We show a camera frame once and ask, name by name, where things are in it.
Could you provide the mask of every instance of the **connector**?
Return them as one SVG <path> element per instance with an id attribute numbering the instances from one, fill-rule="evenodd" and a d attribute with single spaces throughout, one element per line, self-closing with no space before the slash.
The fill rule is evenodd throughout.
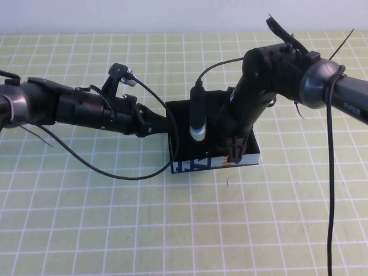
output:
<path id="1" fill-rule="evenodd" d="M 203 141 L 206 137 L 206 91 L 200 79 L 190 90 L 189 132 L 195 141 Z"/>

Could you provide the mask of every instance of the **black cylinder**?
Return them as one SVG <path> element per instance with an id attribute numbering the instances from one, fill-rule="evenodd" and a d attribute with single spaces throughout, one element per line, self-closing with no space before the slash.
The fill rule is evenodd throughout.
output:
<path id="1" fill-rule="evenodd" d="M 115 98 L 115 104 L 123 104 L 124 99 Z M 104 99 L 92 93 L 63 94 L 59 98 L 56 121 L 80 127 L 104 129 L 131 135 L 135 132 L 133 112 L 115 112 L 110 120 L 111 110 L 106 108 Z"/>

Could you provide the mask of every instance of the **cutting mat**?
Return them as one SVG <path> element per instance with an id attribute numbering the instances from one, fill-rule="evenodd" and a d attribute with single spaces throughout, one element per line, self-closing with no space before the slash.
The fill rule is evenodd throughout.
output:
<path id="1" fill-rule="evenodd" d="M 348 31 L 294 32 L 328 58 Z M 101 87 L 127 64 L 166 101 L 188 99 L 209 65 L 279 42 L 264 33 L 14 34 L 0 36 L 0 69 L 69 86 Z M 367 79 L 368 32 L 335 57 Z M 226 89 L 241 63 L 206 74 Z M 121 86 L 153 111 L 141 87 Z M 0 133 L 0 275 L 327 275 L 328 151 L 325 109 L 278 97 L 255 124 L 260 165 L 117 181 L 88 170 L 41 130 Z M 336 154 L 334 275 L 368 275 L 368 127 L 333 110 Z M 165 135 L 144 139 L 49 127 L 110 173 L 145 175 L 168 161 Z"/>

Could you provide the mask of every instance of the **white wall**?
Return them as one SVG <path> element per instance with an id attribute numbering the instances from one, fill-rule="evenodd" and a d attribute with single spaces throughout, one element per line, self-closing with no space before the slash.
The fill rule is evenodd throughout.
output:
<path id="1" fill-rule="evenodd" d="M 367 0 L 0 0 L 0 32 L 368 29 Z"/>

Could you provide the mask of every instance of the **black cable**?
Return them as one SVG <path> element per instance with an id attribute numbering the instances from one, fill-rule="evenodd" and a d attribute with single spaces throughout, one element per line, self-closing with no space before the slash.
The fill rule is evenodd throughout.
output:
<path id="1" fill-rule="evenodd" d="M 332 133 L 332 93 L 339 78 L 345 71 L 345 66 L 340 66 L 339 71 L 329 81 L 326 106 L 327 106 L 327 136 L 328 136 L 328 159 L 329 159 L 329 217 L 327 233 L 327 270 L 328 276 L 332 276 L 332 234 L 334 231 L 335 215 L 335 173 L 334 173 L 334 140 Z"/>
<path id="2" fill-rule="evenodd" d="M 94 85 L 90 85 L 90 89 L 97 92 L 97 94 L 105 101 L 106 105 L 110 109 L 110 120 L 113 121 L 115 119 L 115 112 L 114 112 L 113 108 L 111 107 L 111 105 L 109 104 L 109 102 L 106 100 L 106 98 L 102 95 L 103 93 L 102 93 L 101 89 L 98 88 L 97 86 L 94 86 Z"/>
<path id="3" fill-rule="evenodd" d="M 205 71 L 203 71 L 202 73 L 201 73 L 201 75 L 198 77 L 198 81 L 200 81 L 201 79 L 202 79 L 202 77 L 209 71 L 209 70 L 211 70 L 211 69 L 214 69 L 215 67 L 217 67 L 217 66 L 220 66 L 220 65 L 224 65 L 224 64 L 227 64 L 227 63 L 231 63 L 231 62 L 239 62 L 239 61 L 241 61 L 241 60 L 243 60 L 244 59 L 244 57 L 239 57 L 239 58 L 237 58 L 237 59 L 230 59 L 230 60 L 226 60 L 226 61 L 224 61 L 224 62 L 219 62 L 219 63 L 216 63 L 216 64 L 214 64 L 214 65 L 211 65 L 210 67 L 208 67 Z"/>
<path id="4" fill-rule="evenodd" d="M 174 156 L 172 158 L 170 158 L 170 161 L 167 162 L 167 164 L 161 168 L 159 171 L 150 174 L 150 175 L 146 175 L 143 177 L 122 177 L 119 175 L 114 175 L 114 174 L 109 174 L 108 172 L 102 171 L 96 167 L 94 167 L 93 165 L 91 165 L 90 163 L 88 163 L 87 161 L 85 161 L 83 158 L 81 158 L 77 153 L 75 153 L 70 147 L 68 147 L 68 145 L 66 145 L 63 141 L 60 140 L 60 138 L 58 138 L 54 133 L 52 133 L 49 129 L 47 129 L 46 127 L 44 127 L 43 125 L 40 125 L 36 122 L 31 122 L 31 121 L 25 121 L 30 125 L 34 125 L 39 127 L 40 129 L 42 129 L 44 132 L 46 132 L 47 134 L 49 134 L 52 138 L 54 138 L 63 148 L 65 148 L 71 155 L 73 155 L 75 158 L 77 158 L 80 162 L 82 162 L 85 166 L 87 166 L 88 168 L 96 171 L 97 173 L 100 173 L 102 175 L 105 175 L 107 177 L 111 177 L 111 178 L 115 178 L 115 179 L 120 179 L 120 180 L 142 180 L 142 179 L 148 179 L 151 177 L 154 177 L 160 173 L 162 173 L 165 169 L 167 169 L 173 162 L 173 160 L 175 160 L 175 158 L 177 157 L 178 154 L 178 150 L 179 150 L 179 132 L 178 132 L 178 127 L 175 123 L 174 120 L 174 116 L 173 114 L 170 112 L 170 110 L 168 109 L 168 107 L 166 106 L 166 104 L 150 89 L 148 88 L 144 83 L 142 83 L 140 80 L 136 79 L 134 76 L 131 77 L 131 79 L 133 79 L 134 81 L 136 81 L 137 83 L 139 83 L 140 85 L 142 85 L 149 93 L 152 94 L 152 96 L 154 96 L 159 102 L 160 104 L 166 109 L 167 115 L 170 117 L 170 120 L 173 124 L 173 128 L 174 128 L 174 134 L 175 134 L 175 152 L 174 152 Z"/>

